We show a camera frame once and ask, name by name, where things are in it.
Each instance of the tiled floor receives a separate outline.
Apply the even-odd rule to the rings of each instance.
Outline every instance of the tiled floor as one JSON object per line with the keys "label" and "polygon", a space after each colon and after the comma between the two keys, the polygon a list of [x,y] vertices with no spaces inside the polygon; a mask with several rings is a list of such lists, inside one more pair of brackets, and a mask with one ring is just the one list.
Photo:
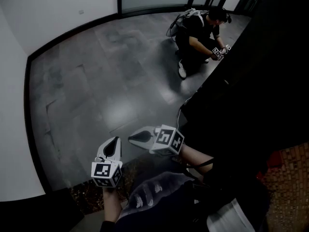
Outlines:
{"label": "tiled floor", "polygon": [[[178,13],[115,20],[48,50],[31,66],[31,120],[40,159],[53,190],[90,179],[98,147],[122,138],[124,163],[145,153],[127,137],[145,125],[177,124],[177,113],[217,66],[178,77],[176,44],[165,33]],[[233,45],[249,18],[221,25]]]}

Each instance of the white cube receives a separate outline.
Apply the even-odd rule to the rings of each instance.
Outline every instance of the white cube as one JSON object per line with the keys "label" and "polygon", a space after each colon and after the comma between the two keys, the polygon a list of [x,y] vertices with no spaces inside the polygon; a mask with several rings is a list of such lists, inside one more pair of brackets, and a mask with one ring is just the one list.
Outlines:
{"label": "white cube", "polygon": [[162,125],[152,151],[161,156],[178,155],[184,136],[174,127]]}
{"label": "white cube", "polygon": [[98,187],[114,188],[121,178],[121,164],[118,161],[93,162],[91,177]]}

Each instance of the black pants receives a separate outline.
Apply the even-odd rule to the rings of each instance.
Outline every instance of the black pants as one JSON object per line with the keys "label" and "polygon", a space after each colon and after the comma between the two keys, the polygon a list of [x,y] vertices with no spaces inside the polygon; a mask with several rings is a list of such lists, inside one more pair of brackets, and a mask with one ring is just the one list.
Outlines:
{"label": "black pants", "polygon": [[[207,38],[203,41],[199,40],[207,49],[212,51],[215,47],[220,50],[217,41]],[[196,51],[189,44],[189,37],[182,32],[176,35],[176,44],[179,48],[179,53],[182,58],[183,67],[186,70],[196,70],[209,56]]]}

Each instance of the backpack strap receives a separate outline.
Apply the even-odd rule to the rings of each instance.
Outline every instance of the backpack strap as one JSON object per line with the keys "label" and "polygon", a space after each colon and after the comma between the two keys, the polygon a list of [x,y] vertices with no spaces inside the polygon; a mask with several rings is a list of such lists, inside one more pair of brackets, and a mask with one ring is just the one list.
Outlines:
{"label": "backpack strap", "polygon": [[198,14],[198,17],[201,19],[202,24],[203,24],[203,27],[204,27],[204,20],[203,20],[203,17],[202,17],[200,14]]}

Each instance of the dark shirt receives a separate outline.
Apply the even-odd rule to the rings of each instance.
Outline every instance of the dark shirt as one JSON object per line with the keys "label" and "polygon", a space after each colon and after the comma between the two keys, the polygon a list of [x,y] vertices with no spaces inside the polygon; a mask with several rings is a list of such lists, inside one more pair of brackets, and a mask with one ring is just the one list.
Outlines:
{"label": "dark shirt", "polygon": [[205,16],[203,16],[204,26],[199,16],[194,15],[183,20],[183,26],[187,36],[197,38],[198,41],[204,41],[213,35],[219,35],[219,26],[209,25]]}

